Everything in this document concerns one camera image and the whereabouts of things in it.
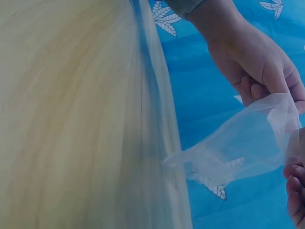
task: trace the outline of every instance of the finger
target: finger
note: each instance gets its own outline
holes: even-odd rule
[[[254,101],[251,94],[251,83],[248,77],[242,78],[240,96],[242,97],[244,106],[248,106]]]
[[[290,72],[289,76],[286,77],[286,83],[299,114],[303,114],[305,112],[305,88],[302,83],[300,73],[295,66]]]
[[[251,94],[254,101],[263,99],[269,95],[269,93],[267,93],[266,90],[264,90],[264,88],[259,84],[253,84],[251,86]]]
[[[305,208],[302,202],[301,195],[295,191],[292,191],[288,196],[287,204],[288,214],[291,217],[295,226],[299,226],[304,223]]]
[[[289,177],[296,177],[299,179],[301,184],[305,186],[305,168],[297,165],[288,165],[284,169],[284,176],[287,178]]]
[[[301,194],[302,184],[298,178],[290,176],[286,183],[286,192],[289,194],[292,191],[296,191]]]

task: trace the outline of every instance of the white flower print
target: white flower print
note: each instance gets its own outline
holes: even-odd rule
[[[157,1],[152,9],[152,16],[154,23],[168,32],[170,35],[176,37],[177,32],[175,28],[172,26],[173,23],[180,21],[181,18],[173,13],[168,16],[166,16],[171,11],[170,7],[162,7],[162,4],[160,1]]]
[[[282,0],[271,0],[274,3],[260,1],[259,4],[267,10],[274,11],[274,19],[277,20],[282,14],[284,5]]]

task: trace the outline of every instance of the skin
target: skin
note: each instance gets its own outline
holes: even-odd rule
[[[299,130],[299,146],[294,150],[301,155],[301,161],[295,165],[288,165],[284,169],[287,179],[288,214],[298,229],[305,229],[305,128]]]
[[[245,106],[270,93],[290,92],[300,114],[305,88],[285,52],[249,24],[231,0],[207,0],[187,15],[208,43],[209,52]]]

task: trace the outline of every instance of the light yellow fabric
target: light yellow fabric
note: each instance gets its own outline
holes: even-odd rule
[[[192,227],[183,172],[160,164],[180,144],[144,23],[155,74],[128,0],[0,2],[1,229]]]

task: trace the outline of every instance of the leaf print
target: leaf print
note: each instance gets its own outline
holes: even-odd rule
[[[162,29],[164,29],[166,32],[168,32],[170,35],[176,37],[177,33],[175,28],[166,21],[155,21],[156,25],[160,26]]]
[[[275,2],[275,3],[277,3],[277,4],[283,4],[283,2],[282,2],[282,0],[271,0],[271,1],[273,1],[273,2]]]
[[[203,180],[201,180],[201,183],[203,183],[204,186],[206,186],[212,193],[217,195],[220,199],[226,200],[226,193],[224,189],[224,185],[218,185],[215,186],[215,183],[207,177],[204,177]]]
[[[235,168],[235,167],[239,168],[244,164],[244,161],[245,161],[245,157],[241,157],[236,160],[227,162],[227,166],[228,168]]]
[[[274,11],[274,19],[277,20],[282,14],[284,5],[282,3],[282,0],[272,0],[275,3],[269,3],[269,2],[263,2],[260,1],[259,4],[264,7],[267,10],[273,10]]]
[[[158,9],[154,14],[153,18],[155,21],[159,20],[160,18],[164,17],[169,11],[171,11],[170,7],[164,7],[161,9]]]
[[[240,157],[238,159],[227,162],[225,165],[228,169],[230,168],[240,168],[245,162],[245,157]],[[204,186],[206,186],[212,193],[217,195],[220,199],[226,200],[226,192],[224,185],[215,185],[215,182],[209,177],[203,177],[199,180]]]
[[[152,9],[152,13],[156,13],[157,10],[161,9],[162,8],[162,5],[161,5],[161,2],[160,1],[157,1],[154,6],[153,6],[153,9]]]
[[[172,23],[175,23],[180,20],[181,20],[181,18],[177,14],[174,13],[174,14],[168,15],[164,18],[160,18],[158,21],[166,21],[167,23],[172,24]]]
[[[234,95],[234,98],[237,99],[241,104],[243,104],[242,97],[240,95]]]

